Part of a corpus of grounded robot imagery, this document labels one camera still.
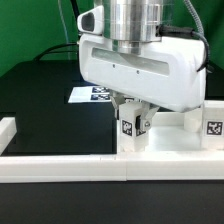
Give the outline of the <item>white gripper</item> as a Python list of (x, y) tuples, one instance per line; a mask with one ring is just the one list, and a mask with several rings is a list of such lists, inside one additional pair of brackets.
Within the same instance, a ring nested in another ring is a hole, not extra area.
[(125, 103), (123, 94), (146, 101), (140, 115), (141, 131), (151, 128), (159, 106), (186, 112), (203, 104), (203, 56), (201, 41), (171, 37), (144, 44), (139, 55), (114, 51), (112, 41), (102, 36), (84, 34), (79, 45), (81, 74), (86, 81), (113, 90), (110, 99), (116, 119), (119, 106)]

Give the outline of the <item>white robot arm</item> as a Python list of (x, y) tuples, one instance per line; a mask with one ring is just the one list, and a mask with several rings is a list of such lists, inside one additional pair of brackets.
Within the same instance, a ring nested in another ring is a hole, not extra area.
[(112, 91), (117, 117), (125, 95), (141, 100), (142, 131), (159, 108), (186, 112), (205, 98), (207, 40), (173, 26), (173, 6), (174, 0), (99, 0), (78, 17), (83, 78)]

